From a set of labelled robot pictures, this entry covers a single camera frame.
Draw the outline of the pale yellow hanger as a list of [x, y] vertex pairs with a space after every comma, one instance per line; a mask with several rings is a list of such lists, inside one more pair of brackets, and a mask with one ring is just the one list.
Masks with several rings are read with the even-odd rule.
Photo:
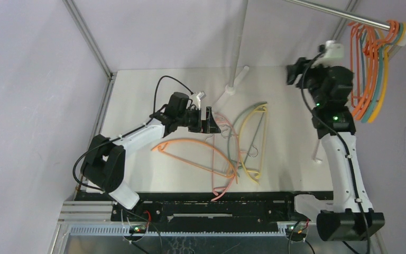
[[[262, 116], [262, 113], [253, 114], [253, 115], [251, 116], [250, 120], [244, 125], [244, 127], [243, 127], [243, 129], [242, 129], [241, 138], [240, 138], [240, 144], [242, 143], [243, 135], [244, 135], [244, 133], [245, 133], [245, 131], [246, 131], [246, 129], [247, 129], [247, 126], [249, 125], [250, 121], [251, 121], [253, 118], [255, 118], [257, 115], [259, 115], [259, 116], [258, 116], [258, 123], [257, 123], [257, 126], [258, 126], [259, 121], [260, 121], [261, 116]], [[246, 163], [245, 163], [245, 166], [246, 166], [247, 169], [258, 170], [258, 169], [260, 168], [261, 151], [262, 151], [262, 139], [263, 139], [263, 130], [264, 130], [264, 125], [263, 125], [263, 124], [264, 124], [264, 120], [265, 120], [265, 119], [262, 120], [261, 126], [259, 127], [259, 131], [258, 131], [258, 133], [257, 133], [257, 135], [256, 135], [256, 137], [255, 137], [253, 147], [250, 148], [250, 144], [251, 144], [251, 142], [252, 142], [252, 140], [253, 140], [253, 136], [254, 136], [254, 134], [255, 134], [255, 132], [256, 132], [257, 126], [256, 126], [255, 129], [254, 129], [254, 132], [253, 132], [253, 134], [252, 134], [251, 140], [250, 140], [250, 142], [249, 142], [249, 145], [248, 145], [246, 151], [241, 155], [241, 156], [242, 156], [242, 160], [244, 160], [245, 157], [246, 157], [246, 153], [247, 153], [248, 150], [250, 149], [250, 156], [253, 156], [253, 157], [250, 157], [250, 156], [247, 157], [247, 160], [246, 160]], [[247, 161], [248, 161], [248, 159], [249, 159], [249, 158], [252, 158], [252, 159], [253, 159], [253, 158], [257, 157], [257, 156], [259, 156], [258, 167], [257, 167], [257, 168], [251, 168], [251, 167], [247, 166]], [[260, 174], [256, 174], [254, 171], [253, 171], [253, 172], [251, 172], [251, 171], [250, 171], [250, 172], [247, 172], [245, 169], [243, 169], [243, 171], [244, 171], [245, 175], [248, 177], [248, 179], [250, 179], [252, 182], [254, 182], [254, 183], [257, 184], [257, 185], [260, 184], [260, 180], [261, 180], [261, 178], [262, 178], [263, 167], [262, 167], [261, 171], [259, 171]]]

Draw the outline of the pink hanger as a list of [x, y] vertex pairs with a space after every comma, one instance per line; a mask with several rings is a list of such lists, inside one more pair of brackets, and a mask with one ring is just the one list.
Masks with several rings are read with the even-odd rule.
[[[219, 149], [217, 149], [215, 147], [215, 136], [214, 135], [211, 136], [213, 138], [212, 144], [211, 144], [211, 149], [212, 149], [211, 187], [212, 187], [212, 193], [214, 194], [214, 197], [210, 200], [211, 202], [215, 202], [216, 200], [223, 197], [223, 195], [229, 190], [233, 181], [238, 183], [238, 167], [241, 164], [241, 160], [242, 160], [241, 149], [239, 146], [239, 138], [235, 131], [234, 124], [231, 124], [229, 119], [221, 113], [215, 113], [214, 115], [215, 115], [214, 119], [215, 119], [216, 123], [221, 124], [223, 126], [228, 126], [228, 129], [230, 130], [230, 134], [228, 134], [227, 136], [223, 136], [223, 138], [227, 139], [227, 146], [228, 146], [227, 152], [228, 153], [230, 152], [230, 145], [228, 144], [230, 139], [233, 138], [235, 140], [237, 160], [235, 160], [235, 163], [233, 164], [233, 161], [231, 160], [229, 155], [225, 155], [223, 152], [221, 152]], [[217, 174], [218, 171], [216, 171], [214, 168], [216, 154], [220, 155], [221, 158], [224, 159], [224, 161], [225, 161], [224, 164], [226, 165], [226, 168], [223, 168], [220, 174]], [[216, 187], [214, 185], [215, 177], [217, 175], [222, 176], [227, 179], [227, 184], [225, 186]]]

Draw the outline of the yellow-orange plastic hanger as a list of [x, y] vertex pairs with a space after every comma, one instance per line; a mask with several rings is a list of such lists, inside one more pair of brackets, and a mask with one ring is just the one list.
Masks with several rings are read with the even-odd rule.
[[380, 67], [380, 70], [378, 72], [379, 79], [377, 81], [379, 89], [376, 89], [373, 95], [371, 105], [368, 107], [366, 111], [367, 113], [369, 113], [369, 116], [367, 118], [363, 117], [362, 122], [373, 123], [383, 107], [389, 79], [389, 61], [390, 61], [389, 51], [394, 46], [397, 46], [398, 42], [402, 38], [404, 38], [405, 32], [406, 32], [406, 24], [404, 22], [399, 23], [399, 30], [396, 38], [391, 43], [387, 43], [382, 47], [381, 60], [383, 61], [383, 63], [381, 64], [382, 67]]

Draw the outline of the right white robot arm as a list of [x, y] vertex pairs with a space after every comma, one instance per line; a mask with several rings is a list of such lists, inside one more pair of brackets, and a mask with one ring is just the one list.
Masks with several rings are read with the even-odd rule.
[[365, 241], [385, 225], [365, 190], [356, 153], [356, 128], [346, 105], [353, 88], [353, 72], [342, 66], [315, 65], [315, 60], [299, 58], [286, 66], [288, 85], [304, 91], [315, 103], [308, 107], [312, 124], [323, 147], [333, 185], [333, 200], [322, 201], [309, 194], [297, 195], [286, 203], [287, 218], [303, 215], [317, 225], [323, 241]]

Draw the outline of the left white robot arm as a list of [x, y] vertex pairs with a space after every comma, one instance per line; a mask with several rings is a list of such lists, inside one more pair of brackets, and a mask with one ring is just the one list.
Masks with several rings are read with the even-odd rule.
[[205, 96], [204, 92], [190, 96], [175, 92], [168, 103], [134, 130], [113, 138], [101, 134], [94, 136], [88, 150], [78, 159], [82, 162], [81, 174], [92, 183], [90, 188], [107, 194], [121, 205], [130, 220], [139, 220], [144, 214], [144, 206], [138, 203], [138, 193], [124, 179], [126, 158], [180, 127], [193, 133], [220, 133], [221, 129], [213, 118], [210, 106], [206, 107], [206, 117], [201, 117], [201, 101]]

